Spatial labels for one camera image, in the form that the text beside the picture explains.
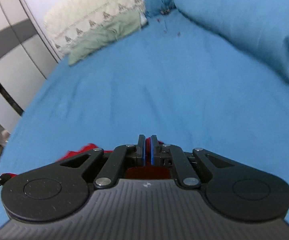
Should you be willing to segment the red knit sweater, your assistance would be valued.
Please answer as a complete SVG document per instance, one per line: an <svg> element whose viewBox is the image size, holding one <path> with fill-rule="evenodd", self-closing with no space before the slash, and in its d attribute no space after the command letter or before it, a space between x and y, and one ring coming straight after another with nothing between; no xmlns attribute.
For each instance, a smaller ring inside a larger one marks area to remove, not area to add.
<svg viewBox="0 0 289 240"><path fill-rule="evenodd" d="M11 174L12 184L27 185L51 181L73 187L77 183L93 184L98 188L112 187L119 179L170 179L165 166L151 163L150 139L139 138L136 145L122 145L113 151L87 144L79 151L69 151L55 163L22 174Z"/></svg>

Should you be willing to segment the white grey wardrobe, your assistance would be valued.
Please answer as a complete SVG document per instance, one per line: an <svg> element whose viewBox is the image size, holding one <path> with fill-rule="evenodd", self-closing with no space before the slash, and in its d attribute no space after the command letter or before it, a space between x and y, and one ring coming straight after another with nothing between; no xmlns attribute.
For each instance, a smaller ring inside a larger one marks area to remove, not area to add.
<svg viewBox="0 0 289 240"><path fill-rule="evenodd" d="M59 58L24 0L0 0L0 125L19 122Z"/></svg>

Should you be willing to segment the blue bed sheet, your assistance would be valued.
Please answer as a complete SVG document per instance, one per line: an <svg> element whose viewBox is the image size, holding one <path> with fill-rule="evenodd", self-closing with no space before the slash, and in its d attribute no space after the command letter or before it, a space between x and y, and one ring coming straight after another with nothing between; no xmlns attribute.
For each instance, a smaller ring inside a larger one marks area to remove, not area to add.
<svg viewBox="0 0 289 240"><path fill-rule="evenodd" d="M184 151L205 148L289 184L289 84L177 10L74 66L63 59L12 131L0 174L88 144L112 150L140 134Z"/></svg>

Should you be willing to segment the cream quilted headboard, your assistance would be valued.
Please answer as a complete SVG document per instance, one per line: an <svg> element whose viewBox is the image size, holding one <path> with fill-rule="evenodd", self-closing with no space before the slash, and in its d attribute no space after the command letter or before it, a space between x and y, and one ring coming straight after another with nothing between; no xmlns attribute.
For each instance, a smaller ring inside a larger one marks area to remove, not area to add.
<svg viewBox="0 0 289 240"><path fill-rule="evenodd" d="M62 0L44 15L47 38L63 57L85 33L133 9L145 12L144 0Z"/></svg>

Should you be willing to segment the dark blue duvet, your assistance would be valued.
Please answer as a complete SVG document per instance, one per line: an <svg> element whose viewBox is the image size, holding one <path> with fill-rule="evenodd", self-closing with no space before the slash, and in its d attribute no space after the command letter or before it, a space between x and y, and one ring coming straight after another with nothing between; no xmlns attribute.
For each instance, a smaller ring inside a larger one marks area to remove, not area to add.
<svg viewBox="0 0 289 240"><path fill-rule="evenodd" d="M289 82L289 0L174 0L189 19L265 62Z"/></svg>

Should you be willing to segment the green pillow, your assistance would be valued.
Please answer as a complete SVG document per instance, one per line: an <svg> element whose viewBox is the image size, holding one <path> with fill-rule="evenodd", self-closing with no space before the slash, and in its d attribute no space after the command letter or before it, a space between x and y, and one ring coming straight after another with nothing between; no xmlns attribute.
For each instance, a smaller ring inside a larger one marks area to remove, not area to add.
<svg viewBox="0 0 289 240"><path fill-rule="evenodd" d="M117 15L111 22L83 35L70 50L68 64L72 66L78 63L101 48L141 30L147 24L146 16L139 10L130 10Z"/></svg>

